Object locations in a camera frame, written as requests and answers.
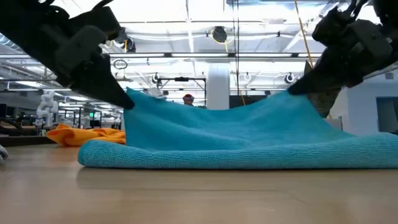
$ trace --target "orange towel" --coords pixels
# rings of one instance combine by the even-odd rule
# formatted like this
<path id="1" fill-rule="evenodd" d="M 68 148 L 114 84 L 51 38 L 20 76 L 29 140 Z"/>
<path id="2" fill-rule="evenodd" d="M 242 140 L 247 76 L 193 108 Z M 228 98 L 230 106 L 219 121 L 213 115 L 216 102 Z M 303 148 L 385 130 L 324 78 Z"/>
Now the orange towel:
<path id="1" fill-rule="evenodd" d="M 126 143 L 124 131 L 111 128 L 78 129 L 66 124 L 59 124 L 55 130 L 49 131 L 47 137 L 63 146 L 82 146 L 89 140 L 103 140 L 119 144 Z"/>

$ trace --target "microfiber towel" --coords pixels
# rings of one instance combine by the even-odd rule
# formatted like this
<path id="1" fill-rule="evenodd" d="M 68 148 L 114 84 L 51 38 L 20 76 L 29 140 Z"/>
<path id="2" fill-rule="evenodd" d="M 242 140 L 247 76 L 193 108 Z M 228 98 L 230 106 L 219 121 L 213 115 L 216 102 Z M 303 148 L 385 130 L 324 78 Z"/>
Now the microfiber towel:
<path id="1" fill-rule="evenodd" d="M 0 146 L 0 164 L 2 164 L 3 160 L 8 158 L 8 152 L 7 150 Z"/>
<path id="2" fill-rule="evenodd" d="M 398 167 L 398 136 L 353 136 L 331 127 L 305 96 L 286 91 L 212 111 L 134 90 L 127 145 L 89 141 L 78 161 L 132 169 L 374 169 Z"/>
<path id="3" fill-rule="evenodd" d="M 126 143 L 124 131 L 111 128 L 79 129 L 66 124 L 59 124 L 47 137 L 62 146 L 81 146 L 89 140 L 102 140 L 119 144 Z"/>

